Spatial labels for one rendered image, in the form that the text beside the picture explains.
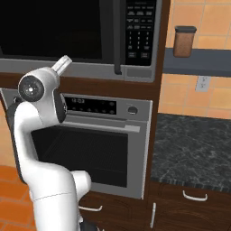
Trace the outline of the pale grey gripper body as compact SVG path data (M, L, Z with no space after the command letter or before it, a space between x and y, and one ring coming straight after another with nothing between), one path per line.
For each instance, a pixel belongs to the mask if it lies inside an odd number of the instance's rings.
M57 73L58 76L61 76L66 71L71 62L72 59L69 56L64 55L51 68Z

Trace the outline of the brown wooden tall cabinet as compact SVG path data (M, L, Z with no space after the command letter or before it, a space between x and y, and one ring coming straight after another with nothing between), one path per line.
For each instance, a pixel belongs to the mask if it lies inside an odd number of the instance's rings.
M152 101L152 117L146 165L145 186L144 195L142 198L145 203L147 199L148 183L150 179L150 171L152 165L153 137L155 133L159 105L162 66L164 61L164 50L166 42L166 32L168 28L170 4L171 0L163 0L155 80L153 82L125 81L118 79L86 79L78 77L66 77L63 73L60 76L60 85L58 88L58 91L63 95L63 97L65 94L77 94L96 97L119 97ZM5 112L12 103L19 102L21 100L21 97L18 93L18 84L20 79L27 73L28 72L0 72L0 101L5 107Z

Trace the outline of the brown wooden drawer front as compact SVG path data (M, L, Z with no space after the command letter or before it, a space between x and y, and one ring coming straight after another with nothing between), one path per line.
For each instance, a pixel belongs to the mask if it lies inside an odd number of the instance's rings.
M198 198L204 198L205 194L208 194L208 200L205 202L198 202L185 199L182 195L183 190L185 190L188 195ZM149 195L157 199L172 200L178 203L231 210L230 193L217 192L209 189L191 188L152 181L149 187Z

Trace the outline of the brown jar with black lid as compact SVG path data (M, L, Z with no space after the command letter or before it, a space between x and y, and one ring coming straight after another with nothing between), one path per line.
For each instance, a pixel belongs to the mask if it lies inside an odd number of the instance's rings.
M188 58L190 56L196 31L195 26L178 25L175 27L174 57Z

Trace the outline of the oven door with dark window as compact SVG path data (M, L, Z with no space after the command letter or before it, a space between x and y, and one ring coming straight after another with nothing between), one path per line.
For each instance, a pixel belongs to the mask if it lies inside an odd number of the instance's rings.
M140 132L57 125L32 132L32 139L41 162L86 171L93 191L142 199L150 124L126 122L139 125Z

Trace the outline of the white wall outlet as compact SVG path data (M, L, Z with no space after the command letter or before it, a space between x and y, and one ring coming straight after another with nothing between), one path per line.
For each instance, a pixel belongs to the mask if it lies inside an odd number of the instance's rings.
M209 89L210 76L198 76L195 90L197 92L207 92Z

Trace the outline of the brown wooden cupboard door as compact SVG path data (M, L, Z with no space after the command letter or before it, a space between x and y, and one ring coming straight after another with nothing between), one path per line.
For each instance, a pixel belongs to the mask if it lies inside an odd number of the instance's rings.
M180 203L156 203L153 228L152 204L148 215L149 231L231 231L231 212Z

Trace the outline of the silver built-in oven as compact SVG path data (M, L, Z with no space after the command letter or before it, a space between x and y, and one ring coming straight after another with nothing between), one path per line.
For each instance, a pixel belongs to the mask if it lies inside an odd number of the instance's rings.
M32 132L38 159L86 171L93 191L142 199L152 101L77 94L64 98L64 122Z

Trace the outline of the grey wall shelf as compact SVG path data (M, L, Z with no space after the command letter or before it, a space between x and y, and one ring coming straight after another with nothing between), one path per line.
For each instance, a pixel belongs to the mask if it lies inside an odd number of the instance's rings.
M163 73L231 78L231 50L193 49L188 58L176 58L166 48Z

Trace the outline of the black microwave door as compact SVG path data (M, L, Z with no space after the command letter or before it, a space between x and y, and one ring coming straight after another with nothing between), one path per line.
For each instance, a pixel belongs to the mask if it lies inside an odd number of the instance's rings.
M125 37L120 0L120 47ZM0 58L114 62L113 0L0 0Z

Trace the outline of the silver black microwave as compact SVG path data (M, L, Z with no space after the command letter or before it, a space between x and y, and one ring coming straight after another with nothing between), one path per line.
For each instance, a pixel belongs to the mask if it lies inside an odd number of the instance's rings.
M66 77L153 82L157 63L163 0L125 0L124 45L120 47L122 75L112 64L72 61ZM50 67L57 60L0 58L0 72L26 73Z

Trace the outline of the brown drawer front under oven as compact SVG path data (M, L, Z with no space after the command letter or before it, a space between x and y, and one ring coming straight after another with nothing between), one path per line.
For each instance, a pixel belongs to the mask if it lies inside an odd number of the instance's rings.
M105 231L144 231L146 203L142 199L130 199L90 191L79 205L94 211L80 210L83 218L94 222Z

